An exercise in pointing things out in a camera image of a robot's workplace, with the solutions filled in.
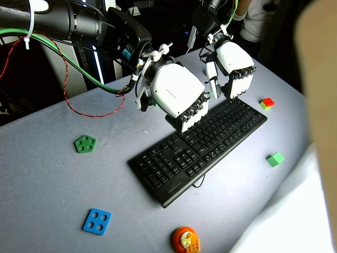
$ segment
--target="table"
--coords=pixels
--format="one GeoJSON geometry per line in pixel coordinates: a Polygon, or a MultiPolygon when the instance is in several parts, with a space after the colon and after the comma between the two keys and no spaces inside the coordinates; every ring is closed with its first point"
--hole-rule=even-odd
{"type": "MultiPolygon", "coordinates": [[[[197,54],[179,60],[204,82],[197,54]]],[[[174,129],[161,109],[138,111],[133,92],[109,118],[82,117],[62,102],[1,127],[1,252],[172,252],[170,234],[181,225],[199,233],[203,252],[228,252],[310,143],[306,98],[255,64],[251,88],[241,99],[268,121],[210,170],[200,188],[188,189],[166,209],[127,161],[174,129]],[[259,101],[265,97],[276,105],[263,112],[259,101]],[[73,142],[84,134],[97,146],[78,154],[73,142]],[[272,168],[266,157],[277,151],[285,161],[272,168]],[[91,208],[113,214],[103,236],[82,230],[91,208]]],[[[110,86],[123,87],[128,78],[110,86]]],[[[223,75],[219,79],[226,83],[223,75]]],[[[94,89],[70,101],[79,111],[103,114],[121,98],[94,89]]]]}

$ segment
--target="green block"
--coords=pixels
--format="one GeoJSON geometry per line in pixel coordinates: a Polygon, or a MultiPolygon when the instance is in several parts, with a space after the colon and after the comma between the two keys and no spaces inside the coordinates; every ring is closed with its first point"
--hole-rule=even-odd
{"type": "Polygon", "coordinates": [[[272,106],[266,106],[263,101],[261,101],[260,106],[264,109],[264,110],[269,110],[272,106]]]}
{"type": "Polygon", "coordinates": [[[281,153],[277,152],[271,157],[267,158],[267,161],[272,167],[275,167],[284,161],[284,157],[281,155],[281,153]]]}
{"type": "Polygon", "coordinates": [[[79,138],[78,140],[76,140],[74,142],[75,147],[78,151],[78,153],[82,154],[82,153],[89,153],[89,152],[93,152],[95,147],[96,147],[96,139],[88,136],[88,135],[84,135],[81,138],[79,138]]]}

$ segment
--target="person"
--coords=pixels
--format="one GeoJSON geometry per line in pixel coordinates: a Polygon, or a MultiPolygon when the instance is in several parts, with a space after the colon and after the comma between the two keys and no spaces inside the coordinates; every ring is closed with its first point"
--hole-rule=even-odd
{"type": "Polygon", "coordinates": [[[280,0],[239,0],[234,20],[243,21],[234,42],[256,58],[280,0]]]}

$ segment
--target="orange toy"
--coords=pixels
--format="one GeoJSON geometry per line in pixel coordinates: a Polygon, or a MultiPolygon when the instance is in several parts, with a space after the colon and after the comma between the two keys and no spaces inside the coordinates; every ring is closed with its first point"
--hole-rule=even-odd
{"type": "Polygon", "coordinates": [[[177,253],[198,253],[201,250],[199,237],[190,227],[179,227],[173,232],[172,246],[177,253]]]}

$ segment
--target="black keyboard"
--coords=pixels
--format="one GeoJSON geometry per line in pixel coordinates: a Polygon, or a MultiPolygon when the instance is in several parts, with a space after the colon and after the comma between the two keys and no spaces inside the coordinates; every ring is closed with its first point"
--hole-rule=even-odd
{"type": "Polygon", "coordinates": [[[166,208],[266,120],[240,99],[226,100],[186,132],[169,135],[128,163],[166,208]]]}

